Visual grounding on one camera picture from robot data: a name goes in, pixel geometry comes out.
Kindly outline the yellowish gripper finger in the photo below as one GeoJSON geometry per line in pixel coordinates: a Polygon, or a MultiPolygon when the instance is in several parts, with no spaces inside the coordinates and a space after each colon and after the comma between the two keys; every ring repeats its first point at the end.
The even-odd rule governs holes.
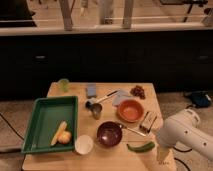
{"type": "Polygon", "coordinates": [[[158,146],[157,147],[157,161],[163,162],[166,159],[166,157],[168,156],[169,152],[170,152],[169,148],[164,148],[164,147],[158,146]]]}

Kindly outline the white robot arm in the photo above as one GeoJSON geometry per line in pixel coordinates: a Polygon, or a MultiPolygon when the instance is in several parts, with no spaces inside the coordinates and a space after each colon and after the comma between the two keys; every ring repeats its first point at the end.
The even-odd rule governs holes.
{"type": "Polygon", "coordinates": [[[213,136],[199,130],[199,123],[200,117],[194,110],[183,109],[164,120],[156,132],[156,140],[164,148],[173,148],[181,142],[213,161],[213,136]]]}

